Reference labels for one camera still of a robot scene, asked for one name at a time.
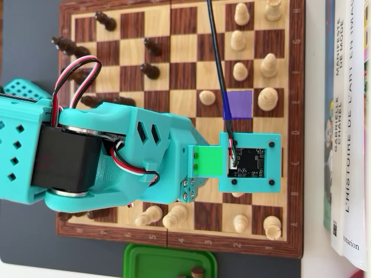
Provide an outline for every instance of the gray table surface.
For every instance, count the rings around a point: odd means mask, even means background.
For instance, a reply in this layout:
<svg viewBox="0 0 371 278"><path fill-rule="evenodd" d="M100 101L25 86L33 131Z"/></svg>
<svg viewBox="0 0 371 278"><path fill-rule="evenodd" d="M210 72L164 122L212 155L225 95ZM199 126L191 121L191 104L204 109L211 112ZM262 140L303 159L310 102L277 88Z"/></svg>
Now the gray table surface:
<svg viewBox="0 0 371 278"><path fill-rule="evenodd" d="M52 92L58 77L60 0L4 0L2 83L33 81ZM0 259L9 264L122 277L126 243L56 235L55 212L43 202L0 201ZM218 277L300 277L300 260L214 253Z"/></svg>

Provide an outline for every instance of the book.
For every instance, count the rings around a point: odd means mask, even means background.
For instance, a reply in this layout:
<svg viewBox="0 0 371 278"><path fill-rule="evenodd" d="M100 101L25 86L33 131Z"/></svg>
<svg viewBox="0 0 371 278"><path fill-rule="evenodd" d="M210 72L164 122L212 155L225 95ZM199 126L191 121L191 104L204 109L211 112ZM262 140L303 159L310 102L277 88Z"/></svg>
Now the book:
<svg viewBox="0 0 371 278"><path fill-rule="evenodd" d="M323 225L330 231L331 219L331 154L332 154L332 97L334 61L334 11L335 0L326 0L326 38L325 38L325 180L323 189Z"/></svg>
<svg viewBox="0 0 371 278"><path fill-rule="evenodd" d="M367 271L364 157L364 13L365 0L347 0L345 50L347 86L347 138L344 181L343 255Z"/></svg>
<svg viewBox="0 0 371 278"><path fill-rule="evenodd" d="M345 35L347 25L346 0L335 0L335 36L334 36L334 67L333 67L333 125L332 125L332 183L331 192L331 231L332 248L343 255L343 218L344 218L344 180L345 180L345 147L347 83L345 70L345 48L348 38Z"/></svg>

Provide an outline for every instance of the chessboard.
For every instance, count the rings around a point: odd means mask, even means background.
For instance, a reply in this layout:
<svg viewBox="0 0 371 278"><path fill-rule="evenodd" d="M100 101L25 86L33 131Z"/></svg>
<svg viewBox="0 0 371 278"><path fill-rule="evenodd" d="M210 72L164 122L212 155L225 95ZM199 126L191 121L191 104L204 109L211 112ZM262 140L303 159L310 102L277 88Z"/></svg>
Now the chessboard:
<svg viewBox="0 0 371 278"><path fill-rule="evenodd" d="M301 258L303 253L303 164L304 164L304 0L249 0L244 2L249 20L237 25L235 0L214 0L217 40L228 91L252 92L252 118L234 120L235 131L279 133L282 136L281 191L246 193L236 196L218 191L211 178L199 189L187 208L186 219L173 229L162 218L146 226L136 226L136 218L157 205L162 217L180 202L152 204L135 201L133 206L107 208L91 214L57 217L57 233L83 237L187 248ZM266 10L280 14L268 21ZM94 15L101 11L115 20L108 31ZM232 47L233 33L239 30L244 47ZM191 119L209 144L219 144L225 130L220 88L216 74L206 0L95 0L63 2L60 7L60 36L90 50L102 62L100 75L85 93L95 98L130 98L137 107L171 112ZM161 48L153 55L144 46L150 38ZM76 59L59 53L59 71ZM261 64L267 55L274 58L277 74L267 78ZM151 79L140 65L156 66L160 75ZM248 74L234 78L236 63ZM263 111L259 93L275 89L274 109ZM70 81L61 90L62 106L69 104L77 84ZM199 94L215 93L212 105L203 105ZM79 103L79 109L90 109ZM235 216L243 218L236 232ZM268 236L264 221L274 219L279 233Z"/></svg>

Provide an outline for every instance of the purple light patch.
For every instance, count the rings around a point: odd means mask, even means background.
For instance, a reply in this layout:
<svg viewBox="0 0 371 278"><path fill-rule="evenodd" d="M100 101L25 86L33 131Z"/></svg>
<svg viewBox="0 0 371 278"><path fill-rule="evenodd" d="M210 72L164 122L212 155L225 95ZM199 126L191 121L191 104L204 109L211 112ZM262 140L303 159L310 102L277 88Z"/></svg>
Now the purple light patch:
<svg viewBox="0 0 371 278"><path fill-rule="evenodd" d="M223 111L224 120L240 120L252 118L252 90L227 92L227 96L232 118L230 118L229 115L225 115L225 111Z"/></svg>

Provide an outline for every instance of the green plastic container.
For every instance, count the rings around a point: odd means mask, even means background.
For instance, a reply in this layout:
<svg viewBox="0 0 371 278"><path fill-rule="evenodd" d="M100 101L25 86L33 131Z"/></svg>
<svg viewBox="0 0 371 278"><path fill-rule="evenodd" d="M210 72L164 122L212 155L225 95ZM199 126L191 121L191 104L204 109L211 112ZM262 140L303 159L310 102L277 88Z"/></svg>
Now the green plastic container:
<svg viewBox="0 0 371 278"><path fill-rule="evenodd" d="M197 265L204 268L205 278L217 277L216 260L210 252L129 244L123 257L123 278L176 278L178 275L191 278L191 268Z"/></svg>

